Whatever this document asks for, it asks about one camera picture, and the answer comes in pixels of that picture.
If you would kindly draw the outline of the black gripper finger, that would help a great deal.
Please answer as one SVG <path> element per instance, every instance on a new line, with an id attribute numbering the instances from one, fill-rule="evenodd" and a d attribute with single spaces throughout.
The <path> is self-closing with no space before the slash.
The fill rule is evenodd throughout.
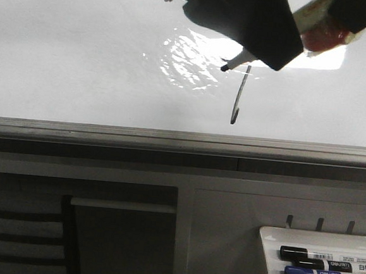
<path id="1" fill-rule="evenodd" d="M 233 39 L 275 71 L 303 52 L 288 0 L 188 0 L 183 11 L 193 23 Z"/>
<path id="2" fill-rule="evenodd" d="M 334 0 L 328 12 L 352 33 L 366 28 L 366 0 Z"/>

